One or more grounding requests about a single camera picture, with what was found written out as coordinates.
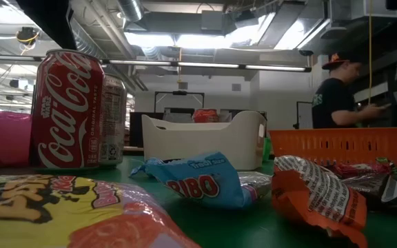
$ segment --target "silver can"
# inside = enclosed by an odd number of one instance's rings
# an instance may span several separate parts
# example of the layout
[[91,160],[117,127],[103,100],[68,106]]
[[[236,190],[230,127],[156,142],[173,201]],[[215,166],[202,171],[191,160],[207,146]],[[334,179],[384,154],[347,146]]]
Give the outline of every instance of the silver can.
[[100,166],[122,163],[127,91],[122,80],[105,74],[102,93]]

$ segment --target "black t-shirt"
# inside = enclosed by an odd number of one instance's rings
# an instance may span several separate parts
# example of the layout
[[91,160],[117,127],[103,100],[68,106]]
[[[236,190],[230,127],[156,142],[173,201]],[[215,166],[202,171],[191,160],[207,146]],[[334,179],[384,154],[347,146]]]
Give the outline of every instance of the black t-shirt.
[[327,79],[316,91],[312,101],[312,121],[314,128],[344,128],[332,119],[332,113],[339,110],[355,110],[355,99],[340,79]]

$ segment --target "coca-cola can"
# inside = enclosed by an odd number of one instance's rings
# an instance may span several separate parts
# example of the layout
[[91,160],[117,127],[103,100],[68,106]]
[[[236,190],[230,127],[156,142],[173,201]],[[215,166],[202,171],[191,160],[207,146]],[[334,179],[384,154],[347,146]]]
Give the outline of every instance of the coca-cola can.
[[101,167],[122,163],[127,91],[122,80],[105,74],[102,95]]
[[30,162],[50,169],[99,166],[103,70],[93,56],[50,50],[38,67]]

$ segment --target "man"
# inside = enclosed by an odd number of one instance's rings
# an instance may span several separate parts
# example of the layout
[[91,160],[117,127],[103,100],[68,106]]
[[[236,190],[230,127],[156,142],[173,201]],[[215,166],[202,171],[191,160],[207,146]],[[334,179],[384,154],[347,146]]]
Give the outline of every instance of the man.
[[346,52],[333,54],[330,62],[323,66],[330,77],[316,91],[312,101],[314,128],[356,127],[361,121],[377,118],[385,107],[368,105],[355,111],[355,100],[348,85],[359,77],[360,58]]

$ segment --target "desk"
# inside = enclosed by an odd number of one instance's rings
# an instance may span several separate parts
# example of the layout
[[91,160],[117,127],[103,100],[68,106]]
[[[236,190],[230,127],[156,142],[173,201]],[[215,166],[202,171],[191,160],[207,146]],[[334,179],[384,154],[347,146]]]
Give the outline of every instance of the desk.
[[[187,236],[204,248],[353,247],[346,240],[328,238],[322,229],[289,223],[272,209],[270,194],[246,210],[212,209],[181,199],[145,174],[129,178],[131,169],[142,160],[141,156],[127,156],[116,169],[98,170],[83,176],[140,185],[158,200]],[[272,174],[272,162],[264,163],[258,171]],[[364,234],[370,248],[397,247],[397,217],[369,213]]]

